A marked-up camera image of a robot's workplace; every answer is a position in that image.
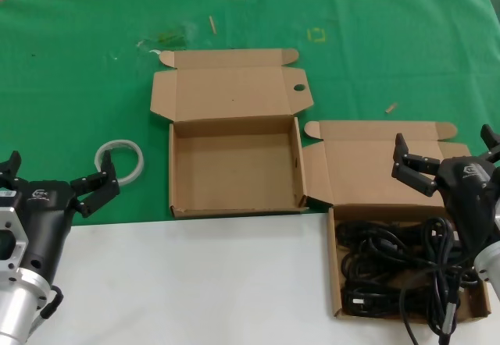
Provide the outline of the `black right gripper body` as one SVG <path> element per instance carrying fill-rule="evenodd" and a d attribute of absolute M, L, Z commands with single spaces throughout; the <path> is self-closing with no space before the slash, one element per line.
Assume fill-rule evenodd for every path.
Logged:
<path fill-rule="evenodd" d="M 475 258 L 493 234 L 499 201 L 498 167 L 474 156 L 447 158 L 440 164 L 436 183 L 466 255 Z"/>

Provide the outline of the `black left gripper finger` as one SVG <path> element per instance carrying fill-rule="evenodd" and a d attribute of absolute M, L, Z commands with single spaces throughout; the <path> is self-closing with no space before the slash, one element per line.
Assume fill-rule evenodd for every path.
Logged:
<path fill-rule="evenodd" d="M 111 154 L 103 155 L 101 171 L 70 182 L 75 193 L 73 207 L 84 218 L 94 214 L 120 194 L 120 186 Z"/>
<path fill-rule="evenodd" d="M 23 179 L 17 176 L 22 158 L 18 151 L 13 151 L 7 161 L 1 163 L 0 185 L 5 189 L 18 189 L 23 184 Z"/>

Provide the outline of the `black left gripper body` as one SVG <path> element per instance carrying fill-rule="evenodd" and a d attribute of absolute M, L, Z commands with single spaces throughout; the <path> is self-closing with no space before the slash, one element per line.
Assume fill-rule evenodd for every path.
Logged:
<path fill-rule="evenodd" d="M 20 266 L 54 281 L 64 243 L 70 232 L 76 194 L 70 184 L 58 180 L 14 180 L 20 192 L 16 209 L 28 238 Z"/>

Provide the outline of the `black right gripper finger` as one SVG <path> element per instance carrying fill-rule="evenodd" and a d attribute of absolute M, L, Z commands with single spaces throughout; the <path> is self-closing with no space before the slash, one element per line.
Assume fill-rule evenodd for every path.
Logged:
<path fill-rule="evenodd" d="M 488 125 L 484 124 L 480 130 L 480 137 L 487 147 L 487 151 L 480 157 L 487 162 L 498 162 L 500 155 L 500 136 Z"/>
<path fill-rule="evenodd" d="M 393 161 L 393 178 L 427 197 L 433 196 L 437 190 L 434 177 L 438 174 L 440 160 L 410 154 L 405 138 L 397 133 Z"/>

